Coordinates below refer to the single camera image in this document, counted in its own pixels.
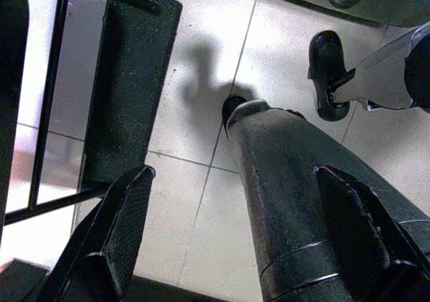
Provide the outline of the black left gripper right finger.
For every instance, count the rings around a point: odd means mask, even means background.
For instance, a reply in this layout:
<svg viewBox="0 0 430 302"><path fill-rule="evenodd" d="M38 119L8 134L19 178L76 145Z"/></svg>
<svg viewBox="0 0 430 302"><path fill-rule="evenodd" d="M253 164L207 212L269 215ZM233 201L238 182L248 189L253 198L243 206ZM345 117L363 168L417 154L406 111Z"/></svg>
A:
<svg viewBox="0 0 430 302"><path fill-rule="evenodd" d="M430 260L378 195L329 165L314 174L329 241L354 302L430 302Z"/></svg>

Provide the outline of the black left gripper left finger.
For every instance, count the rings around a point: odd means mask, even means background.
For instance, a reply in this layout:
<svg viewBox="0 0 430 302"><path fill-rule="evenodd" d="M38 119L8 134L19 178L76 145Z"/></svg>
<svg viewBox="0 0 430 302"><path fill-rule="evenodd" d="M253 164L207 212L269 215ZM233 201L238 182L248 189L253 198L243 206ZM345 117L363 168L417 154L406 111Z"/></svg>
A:
<svg viewBox="0 0 430 302"><path fill-rule="evenodd" d="M36 302L124 302L128 298L155 169L120 176L72 234Z"/></svg>

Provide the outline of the silver robot left leg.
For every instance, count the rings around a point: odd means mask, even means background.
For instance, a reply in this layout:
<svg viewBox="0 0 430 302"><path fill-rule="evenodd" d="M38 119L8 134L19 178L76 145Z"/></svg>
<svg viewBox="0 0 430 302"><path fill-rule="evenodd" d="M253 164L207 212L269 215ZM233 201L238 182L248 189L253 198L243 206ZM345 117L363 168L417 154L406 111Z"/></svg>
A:
<svg viewBox="0 0 430 302"><path fill-rule="evenodd" d="M225 131L245 189L264 302L354 302L329 241L319 165L369 186L430 260L430 217L301 114L247 100Z"/></svg>

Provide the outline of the silver robot leg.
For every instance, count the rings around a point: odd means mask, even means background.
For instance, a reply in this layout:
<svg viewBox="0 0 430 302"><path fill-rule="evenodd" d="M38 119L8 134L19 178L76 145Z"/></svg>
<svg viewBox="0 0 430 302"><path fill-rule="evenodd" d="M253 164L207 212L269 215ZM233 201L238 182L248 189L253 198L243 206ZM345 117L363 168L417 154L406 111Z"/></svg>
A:
<svg viewBox="0 0 430 302"><path fill-rule="evenodd" d="M430 217L301 114L247 100L225 131L245 189L264 302L354 302L329 241L319 165L369 186L430 260Z"/></svg>
<svg viewBox="0 0 430 302"><path fill-rule="evenodd" d="M359 102L366 110L430 112L430 21L362 60L331 97L334 103Z"/></svg>

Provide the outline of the dark speckled floor mat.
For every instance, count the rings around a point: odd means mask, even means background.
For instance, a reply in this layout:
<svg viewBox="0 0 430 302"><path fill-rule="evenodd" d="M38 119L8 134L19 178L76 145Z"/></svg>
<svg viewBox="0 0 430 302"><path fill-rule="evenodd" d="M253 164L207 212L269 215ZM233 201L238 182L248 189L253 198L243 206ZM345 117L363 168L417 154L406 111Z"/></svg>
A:
<svg viewBox="0 0 430 302"><path fill-rule="evenodd" d="M157 14L107 0L85 135L80 187L110 184L144 163L182 5Z"/></svg>

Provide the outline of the silver robot right leg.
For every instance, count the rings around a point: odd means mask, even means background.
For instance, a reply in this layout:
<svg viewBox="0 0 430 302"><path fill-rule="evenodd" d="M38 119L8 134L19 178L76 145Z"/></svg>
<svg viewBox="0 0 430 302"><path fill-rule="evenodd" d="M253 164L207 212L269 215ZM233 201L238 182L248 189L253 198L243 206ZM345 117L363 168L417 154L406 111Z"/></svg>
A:
<svg viewBox="0 0 430 302"><path fill-rule="evenodd" d="M362 60L331 97L334 103L359 102L366 110L430 112L430 21Z"/></svg>

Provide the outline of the black robot left foot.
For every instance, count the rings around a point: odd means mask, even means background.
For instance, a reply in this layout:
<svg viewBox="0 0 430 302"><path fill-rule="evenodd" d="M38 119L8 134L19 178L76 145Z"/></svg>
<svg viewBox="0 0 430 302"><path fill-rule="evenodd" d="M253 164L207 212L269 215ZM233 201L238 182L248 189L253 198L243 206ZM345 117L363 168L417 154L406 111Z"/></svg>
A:
<svg viewBox="0 0 430 302"><path fill-rule="evenodd" d="M228 119L230 118L230 115L233 113L236 107L240 106L246 101L247 100L241 96L230 96L227 99L225 99L222 105L222 111L221 111L222 123L224 128L226 128Z"/></svg>

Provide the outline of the black robot foot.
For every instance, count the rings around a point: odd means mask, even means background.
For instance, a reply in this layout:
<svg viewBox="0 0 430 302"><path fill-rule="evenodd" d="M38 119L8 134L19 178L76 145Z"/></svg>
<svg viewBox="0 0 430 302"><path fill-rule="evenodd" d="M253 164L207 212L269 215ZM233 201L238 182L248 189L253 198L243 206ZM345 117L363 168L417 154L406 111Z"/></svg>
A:
<svg viewBox="0 0 430 302"><path fill-rule="evenodd" d="M328 122L344 119L349 113L349 102L335 102L334 92L354 78L355 69L345 68L343 45L338 34L326 30L316 34L309 47L308 78L316 90L317 112Z"/></svg>
<svg viewBox="0 0 430 302"><path fill-rule="evenodd" d="M240 106L246 101L247 100L241 96L230 96L227 99L225 99L222 105L222 111L221 111L222 123L224 128L226 128L228 119L230 118L230 115L233 113L236 107Z"/></svg>

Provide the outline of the black robot right foot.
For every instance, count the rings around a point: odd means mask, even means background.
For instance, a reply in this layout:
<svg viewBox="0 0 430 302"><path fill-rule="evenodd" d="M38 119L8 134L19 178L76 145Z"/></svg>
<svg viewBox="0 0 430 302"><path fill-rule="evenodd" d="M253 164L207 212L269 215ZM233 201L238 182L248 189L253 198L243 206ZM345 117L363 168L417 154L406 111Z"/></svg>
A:
<svg viewBox="0 0 430 302"><path fill-rule="evenodd" d="M344 119L349 113L349 102L335 102L334 92L354 78L355 69L345 68L343 45L338 34L326 30L316 34L309 47L308 78L316 90L317 112L328 122Z"/></svg>

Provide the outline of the black metal frame rack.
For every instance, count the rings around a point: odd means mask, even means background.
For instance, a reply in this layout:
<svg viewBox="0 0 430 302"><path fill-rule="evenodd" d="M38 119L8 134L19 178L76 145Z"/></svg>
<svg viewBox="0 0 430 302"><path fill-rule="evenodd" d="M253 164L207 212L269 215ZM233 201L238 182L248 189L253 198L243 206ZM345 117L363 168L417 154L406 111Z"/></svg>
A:
<svg viewBox="0 0 430 302"><path fill-rule="evenodd" d="M160 7L152 0L122 0L127 4L143 10L152 15L160 14ZM57 209L70 206L90 198L95 198L97 196L103 196L110 187L109 183L101 183L95 188L59 198L56 200L51 200L42 204L38 204L38 193L42 177L42 168L44 162L44 152L46 150L46 141L48 137L48 125L50 120L50 114L53 103L54 87L56 85L56 77L58 71L58 62L60 58L60 48L62 44L63 31L65 26L65 18L67 12L68 0L57 0L56 1L56 11L54 18L54 25L52 31L52 39L50 52L48 57L48 67L47 74L44 84L44 95L42 101L42 109L40 115L40 123L38 127L38 138L36 143L36 151L34 158L34 166L32 169L32 179L30 186L30 195L28 206L24 209L12 211L6 213L2 218L0 224L2 226L9 225L12 223L17 223L44 213L49 213Z"/></svg>

